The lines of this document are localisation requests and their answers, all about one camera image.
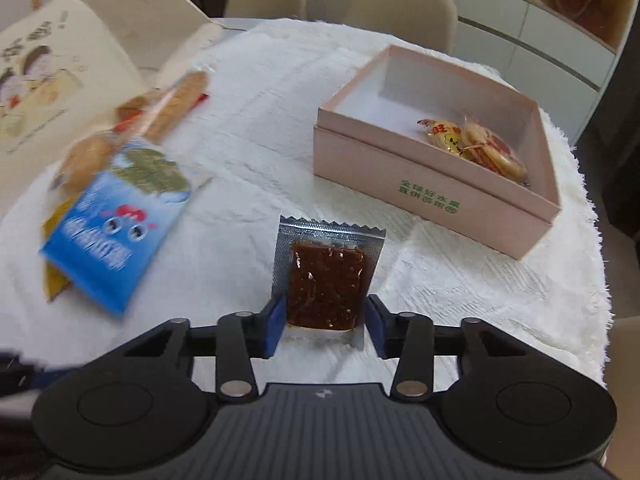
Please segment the white textured tablecloth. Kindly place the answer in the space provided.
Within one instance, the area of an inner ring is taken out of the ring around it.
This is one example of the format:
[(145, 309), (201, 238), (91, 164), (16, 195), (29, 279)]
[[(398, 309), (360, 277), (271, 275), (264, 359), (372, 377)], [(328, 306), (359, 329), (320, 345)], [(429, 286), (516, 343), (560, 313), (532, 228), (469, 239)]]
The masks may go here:
[(561, 197), (552, 228), (520, 260), (312, 171), (318, 107), (392, 38), (341, 25), (261, 24), (201, 60), (208, 100), (168, 141), (213, 176), (186, 207), (122, 318), (81, 292), (43, 295), (46, 170), (1, 220), (1, 345), (52, 366), (91, 361), (171, 318), (215, 323), (258, 310), (271, 292), (279, 220), (377, 226), (386, 241), (371, 285), (393, 311), (456, 325), (476, 316), (594, 380), (606, 361), (611, 303), (597, 214), (566, 137), (544, 127)]

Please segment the white sideboard cabinet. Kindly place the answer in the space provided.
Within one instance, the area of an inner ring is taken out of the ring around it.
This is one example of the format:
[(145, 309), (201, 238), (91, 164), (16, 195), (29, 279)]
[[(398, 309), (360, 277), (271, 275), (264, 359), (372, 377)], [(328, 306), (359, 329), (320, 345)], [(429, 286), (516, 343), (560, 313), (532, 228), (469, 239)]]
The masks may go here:
[[(613, 76), (620, 54), (585, 29), (530, 0), (454, 0), (454, 55), (498, 70), (538, 102), (575, 145)], [(346, 0), (324, 0), (342, 18)]]

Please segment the beige chair right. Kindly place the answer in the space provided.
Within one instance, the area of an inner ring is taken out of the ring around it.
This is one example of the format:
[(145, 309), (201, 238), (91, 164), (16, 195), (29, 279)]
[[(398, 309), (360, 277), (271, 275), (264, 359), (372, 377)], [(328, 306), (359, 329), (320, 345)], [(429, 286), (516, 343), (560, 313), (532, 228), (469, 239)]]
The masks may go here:
[(458, 10), (454, 0), (349, 0), (343, 23), (450, 54)]

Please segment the cream illustrated gift bag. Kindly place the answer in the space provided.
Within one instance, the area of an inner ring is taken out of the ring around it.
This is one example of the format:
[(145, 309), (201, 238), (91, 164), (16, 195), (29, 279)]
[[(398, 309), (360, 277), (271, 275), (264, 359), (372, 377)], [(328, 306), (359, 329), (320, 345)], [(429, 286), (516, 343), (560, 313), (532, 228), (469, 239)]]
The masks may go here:
[(91, 119), (145, 92), (130, 57), (80, 0), (53, 0), (1, 32), (1, 211)]

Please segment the yellow snack packet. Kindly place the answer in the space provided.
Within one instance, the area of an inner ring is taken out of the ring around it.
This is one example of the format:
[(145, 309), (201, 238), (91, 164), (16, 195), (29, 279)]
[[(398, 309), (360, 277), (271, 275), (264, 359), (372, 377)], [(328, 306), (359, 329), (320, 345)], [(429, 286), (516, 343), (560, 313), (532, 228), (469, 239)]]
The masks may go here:
[[(50, 214), (50, 217), (43, 222), (41, 232), (42, 239), (46, 242), (51, 236), (54, 229), (58, 226), (62, 218), (66, 215), (66, 212), (70, 210), (70, 207), (78, 200), (80, 196), (76, 193), (69, 198), (66, 198), (55, 210)], [(47, 261), (44, 264), (44, 296), (47, 302), (50, 304), (55, 298), (68, 286), (70, 286), (70, 280), (59, 271), (53, 264)]]

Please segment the blue seaweed snack packet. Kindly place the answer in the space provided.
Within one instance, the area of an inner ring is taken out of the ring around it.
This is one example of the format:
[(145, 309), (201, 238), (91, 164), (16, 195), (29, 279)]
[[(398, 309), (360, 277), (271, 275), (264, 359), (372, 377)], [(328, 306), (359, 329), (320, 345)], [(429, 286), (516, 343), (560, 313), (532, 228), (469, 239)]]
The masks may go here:
[(132, 140), (80, 193), (41, 255), (108, 313), (121, 316), (168, 232), (211, 178), (195, 162)]

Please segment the round bread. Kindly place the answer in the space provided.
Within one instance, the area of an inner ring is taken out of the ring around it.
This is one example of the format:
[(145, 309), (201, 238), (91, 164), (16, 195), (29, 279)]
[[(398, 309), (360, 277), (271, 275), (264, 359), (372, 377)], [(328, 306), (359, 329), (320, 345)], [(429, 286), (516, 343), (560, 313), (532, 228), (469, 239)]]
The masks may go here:
[(80, 139), (67, 151), (50, 190), (67, 194), (84, 190), (94, 177), (108, 166), (119, 146), (114, 133), (102, 131)]

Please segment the rice cracker packet in box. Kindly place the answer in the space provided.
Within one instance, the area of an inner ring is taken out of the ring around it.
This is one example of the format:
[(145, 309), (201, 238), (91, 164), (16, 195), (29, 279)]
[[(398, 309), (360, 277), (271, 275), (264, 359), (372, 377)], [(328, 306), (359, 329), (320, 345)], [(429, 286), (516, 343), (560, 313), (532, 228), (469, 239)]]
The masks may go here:
[(519, 185), (529, 186), (526, 166), (497, 133), (465, 119), (459, 125), (443, 119), (424, 118), (416, 123), (428, 143), (451, 155), (474, 162)]

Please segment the pink cardboard box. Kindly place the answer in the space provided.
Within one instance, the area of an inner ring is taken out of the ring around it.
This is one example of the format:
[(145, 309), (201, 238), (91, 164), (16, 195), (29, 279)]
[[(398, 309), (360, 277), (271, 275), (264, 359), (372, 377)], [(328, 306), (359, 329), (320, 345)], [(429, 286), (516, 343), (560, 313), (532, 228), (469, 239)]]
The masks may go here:
[[(519, 185), (429, 144), (424, 118), (478, 122), (526, 166)], [(561, 210), (538, 105), (487, 76), (402, 47), (375, 55), (318, 109), (314, 173), (513, 258)]]

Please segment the silver packet of brown snack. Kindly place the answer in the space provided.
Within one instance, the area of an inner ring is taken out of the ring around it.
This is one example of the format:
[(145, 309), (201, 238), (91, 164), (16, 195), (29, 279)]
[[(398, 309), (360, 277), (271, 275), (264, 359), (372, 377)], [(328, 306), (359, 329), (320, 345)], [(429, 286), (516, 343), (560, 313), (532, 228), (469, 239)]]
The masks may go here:
[(272, 289), (283, 301), (288, 340), (364, 345), (364, 300), (386, 231), (376, 226), (282, 216)]

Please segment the long clear biscuit packet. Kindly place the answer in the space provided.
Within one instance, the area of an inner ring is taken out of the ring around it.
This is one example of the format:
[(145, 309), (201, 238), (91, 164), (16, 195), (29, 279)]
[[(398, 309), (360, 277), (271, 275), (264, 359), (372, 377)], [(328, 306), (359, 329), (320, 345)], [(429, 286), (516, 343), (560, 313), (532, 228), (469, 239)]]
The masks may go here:
[(116, 108), (112, 131), (160, 144), (194, 107), (208, 98), (208, 83), (209, 73), (191, 70), (167, 89), (140, 94)]

